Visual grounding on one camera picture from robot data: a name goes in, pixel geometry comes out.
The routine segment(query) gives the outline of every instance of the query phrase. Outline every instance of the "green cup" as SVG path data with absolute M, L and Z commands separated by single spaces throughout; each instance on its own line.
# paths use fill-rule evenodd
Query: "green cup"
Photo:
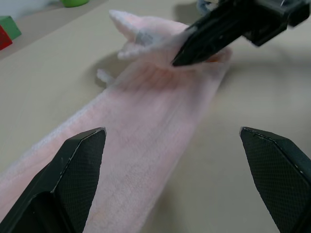
M 61 0 L 65 7 L 82 6 L 89 2 L 89 0 Z

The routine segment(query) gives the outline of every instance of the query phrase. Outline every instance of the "beige table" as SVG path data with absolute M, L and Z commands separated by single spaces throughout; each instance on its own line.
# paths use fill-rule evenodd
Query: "beige table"
M 109 9 L 185 23 L 198 17 L 190 0 L 102 1 L 35 42 L 6 51 L 0 60 L 0 171 L 103 90 L 97 68 L 114 75 L 124 68 L 115 51 L 125 40 Z M 260 50 L 243 39 L 234 43 L 232 69 L 143 233 L 278 232 L 253 184 L 239 128 L 289 137 L 311 155 L 310 31 L 305 23 Z

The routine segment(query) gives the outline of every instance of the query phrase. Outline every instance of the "white plush foot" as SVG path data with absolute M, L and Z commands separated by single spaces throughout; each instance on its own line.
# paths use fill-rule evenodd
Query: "white plush foot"
M 98 69 L 97 70 L 97 78 L 99 78 L 102 82 L 106 83 L 106 86 L 109 87 L 112 85 L 115 81 L 111 75 L 109 75 L 106 71 L 103 69 Z

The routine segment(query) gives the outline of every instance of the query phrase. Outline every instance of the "pink plush toy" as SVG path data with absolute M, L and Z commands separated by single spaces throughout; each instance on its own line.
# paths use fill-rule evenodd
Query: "pink plush toy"
M 128 39 L 120 59 L 134 62 L 109 87 L 34 145 L 0 178 L 0 221 L 63 142 L 106 127 L 97 192 L 84 232 L 137 233 L 185 151 L 228 69 L 230 49 L 209 61 L 174 68 L 170 62 L 193 31 L 157 17 L 110 11 Z

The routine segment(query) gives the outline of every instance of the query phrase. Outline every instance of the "fuzzy pink fabric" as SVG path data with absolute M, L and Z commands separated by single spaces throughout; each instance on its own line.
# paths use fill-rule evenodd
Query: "fuzzy pink fabric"
M 134 62 L 2 173 L 0 221 L 66 139 L 106 127 L 100 179 L 84 232 L 137 233 L 207 111 L 227 71 L 230 49 L 216 54 L 214 62 L 174 68 L 171 60 L 193 33 L 184 32 L 186 25 L 119 11 L 110 16 L 128 39 L 119 58 Z

